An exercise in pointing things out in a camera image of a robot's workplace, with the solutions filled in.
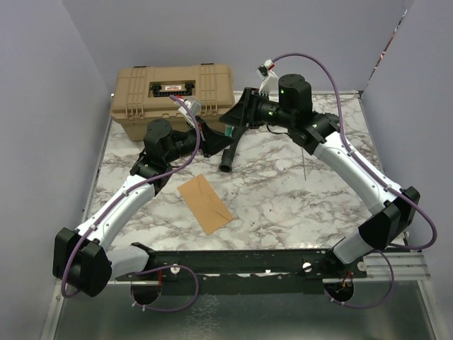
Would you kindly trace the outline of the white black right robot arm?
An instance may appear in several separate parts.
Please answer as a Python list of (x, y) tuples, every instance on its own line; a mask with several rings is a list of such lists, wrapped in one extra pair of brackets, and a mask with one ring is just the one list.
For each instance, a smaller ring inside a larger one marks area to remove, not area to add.
[(219, 120), (235, 128), (276, 125), (287, 129), (291, 140), (328, 165), (362, 199), (371, 217), (356, 232), (340, 240), (325, 260), (334, 277), (348, 272), (351, 263), (374, 249), (383, 250), (413, 221), (413, 204), (420, 200), (414, 187), (402, 188), (386, 178), (359, 153), (347, 150), (340, 138), (339, 119), (313, 109), (311, 84), (300, 74), (286, 74), (278, 81), (279, 100), (271, 101), (257, 89), (246, 88), (236, 103)]

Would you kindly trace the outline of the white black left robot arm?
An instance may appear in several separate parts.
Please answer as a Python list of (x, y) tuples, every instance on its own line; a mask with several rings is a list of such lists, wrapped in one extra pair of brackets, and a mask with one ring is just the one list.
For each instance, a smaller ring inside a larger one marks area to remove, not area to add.
[(156, 273), (156, 262), (144, 246), (132, 245), (119, 251), (109, 248), (131, 217), (176, 173), (172, 162), (183, 157), (192, 161), (198, 152), (211, 157), (234, 141), (209, 128), (201, 117), (196, 117), (194, 124), (180, 132), (165, 119), (150, 122), (144, 149), (116, 194), (76, 229), (63, 228), (57, 233), (52, 272), (62, 281), (64, 297), (79, 292), (94, 297), (111, 279), (134, 273), (146, 280)]

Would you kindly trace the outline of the green white glue stick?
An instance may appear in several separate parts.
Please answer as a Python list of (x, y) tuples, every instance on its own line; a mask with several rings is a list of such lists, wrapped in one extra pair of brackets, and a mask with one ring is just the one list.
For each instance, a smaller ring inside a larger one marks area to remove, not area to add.
[(233, 127), (233, 126), (227, 125), (227, 126), (225, 127), (225, 135), (226, 135), (227, 137), (232, 137), (233, 131), (234, 131), (234, 127)]

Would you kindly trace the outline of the brown paper envelope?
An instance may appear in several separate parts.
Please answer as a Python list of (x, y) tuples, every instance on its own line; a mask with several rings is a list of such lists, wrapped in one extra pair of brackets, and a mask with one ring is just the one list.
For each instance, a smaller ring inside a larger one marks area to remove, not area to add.
[(212, 234), (234, 219), (202, 174), (179, 186), (178, 192), (206, 235)]

